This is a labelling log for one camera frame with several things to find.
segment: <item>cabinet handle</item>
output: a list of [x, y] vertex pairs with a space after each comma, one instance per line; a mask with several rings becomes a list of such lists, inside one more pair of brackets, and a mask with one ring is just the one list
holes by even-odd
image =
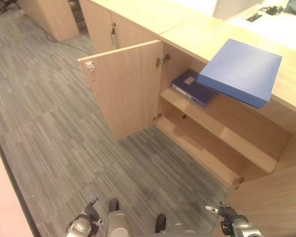
[[115, 48], [118, 48], [118, 44], [117, 44], [117, 35], [116, 35], [116, 31], [115, 31], [115, 28], [113, 27], [112, 30], [110, 31], [110, 36], [111, 36], [111, 42], [112, 42], [112, 45], [115, 47]]

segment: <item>blue binder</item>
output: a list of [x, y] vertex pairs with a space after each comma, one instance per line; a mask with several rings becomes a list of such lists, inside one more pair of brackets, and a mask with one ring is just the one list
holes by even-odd
[[228, 39], [197, 82], [260, 109], [270, 100], [281, 61], [282, 56]]

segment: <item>dark blue binder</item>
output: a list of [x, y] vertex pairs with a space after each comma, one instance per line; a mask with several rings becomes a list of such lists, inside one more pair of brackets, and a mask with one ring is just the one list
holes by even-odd
[[213, 90], [197, 83], [198, 73], [188, 70], [172, 82], [172, 87], [200, 105], [205, 105], [215, 94]]

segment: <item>gray carpet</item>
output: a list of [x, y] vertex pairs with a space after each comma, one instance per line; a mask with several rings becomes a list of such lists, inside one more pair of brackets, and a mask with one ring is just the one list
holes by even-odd
[[[92, 52], [86, 29], [65, 43]], [[0, 144], [43, 237], [61, 237], [98, 197], [102, 218], [120, 200], [134, 234], [163, 212], [205, 236], [226, 188], [157, 128], [114, 141], [76, 59], [22, 11], [0, 14]], [[98, 236], [102, 236], [103, 227]]]

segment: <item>white desk surface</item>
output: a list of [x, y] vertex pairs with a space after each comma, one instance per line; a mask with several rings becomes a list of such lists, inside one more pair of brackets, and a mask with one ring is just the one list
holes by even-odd
[[296, 15], [282, 12], [279, 15], [271, 16], [265, 12], [259, 11], [262, 15], [258, 20], [249, 22], [246, 19], [254, 15], [263, 6], [280, 6], [285, 7], [287, 1], [268, 0], [263, 4], [258, 4], [254, 7], [239, 13], [227, 20], [231, 25], [249, 30], [258, 35], [261, 35], [269, 40], [272, 40], [280, 45], [296, 51]]

